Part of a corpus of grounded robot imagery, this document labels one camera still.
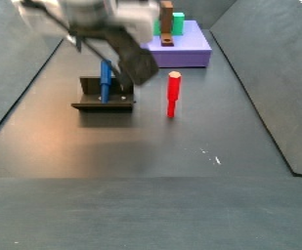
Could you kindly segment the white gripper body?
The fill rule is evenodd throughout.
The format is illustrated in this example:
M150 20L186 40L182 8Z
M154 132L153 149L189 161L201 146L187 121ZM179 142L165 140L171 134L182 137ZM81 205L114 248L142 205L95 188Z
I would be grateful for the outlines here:
M14 0L25 23L38 32L62 35L69 29L122 26L139 44L153 40L159 17L158 0Z

